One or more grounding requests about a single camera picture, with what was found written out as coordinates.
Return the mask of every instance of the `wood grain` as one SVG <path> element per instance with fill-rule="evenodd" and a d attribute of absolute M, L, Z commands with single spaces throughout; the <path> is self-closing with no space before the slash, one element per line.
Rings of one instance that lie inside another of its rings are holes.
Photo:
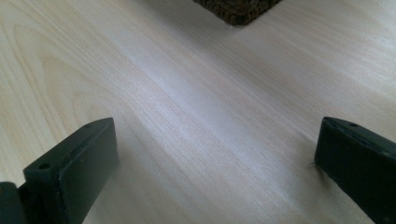
<path fill-rule="evenodd" d="M 312 164 L 324 116 L 396 141 L 394 1 L 0 1 L 0 181 L 83 124 L 122 167 L 89 223 L 372 223 Z"/>

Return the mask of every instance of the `screw hole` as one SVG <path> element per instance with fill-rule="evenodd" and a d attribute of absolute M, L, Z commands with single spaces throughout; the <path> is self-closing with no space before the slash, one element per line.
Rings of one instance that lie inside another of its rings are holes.
<path fill-rule="evenodd" d="M 46 169 L 48 169 L 48 168 L 50 168 L 50 165 L 49 165 L 48 163 L 43 163 L 43 164 L 41 164 L 41 165 L 38 167 L 38 169 L 40 169 L 40 170 L 46 170 Z"/>

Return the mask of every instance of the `dark object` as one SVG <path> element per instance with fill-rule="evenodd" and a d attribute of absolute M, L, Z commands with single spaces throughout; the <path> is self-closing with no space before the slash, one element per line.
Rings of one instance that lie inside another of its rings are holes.
<path fill-rule="evenodd" d="M 82 223 L 118 164 L 113 119 L 89 123 L 26 167 L 19 189 L 0 183 L 0 223 Z"/>
<path fill-rule="evenodd" d="M 246 25 L 279 0 L 193 0 L 231 25 Z"/>
<path fill-rule="evenodd" d="M 324 118 L 315 163 L 375 223 L 396 223 L 396 144 L 355 123 Z"/>

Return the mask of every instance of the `light wooden floor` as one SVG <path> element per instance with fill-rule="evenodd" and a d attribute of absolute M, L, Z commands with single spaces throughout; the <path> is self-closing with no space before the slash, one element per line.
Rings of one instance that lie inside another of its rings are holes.
<path fill-rule="evenodd" d="M 231 27 L 191 0 L 0 0 L 0 181 L 113 117 L 85 224 L 372 223 L 312 164 L 321 119 L 396 141 L 394 0 L 283 0 Z"/>

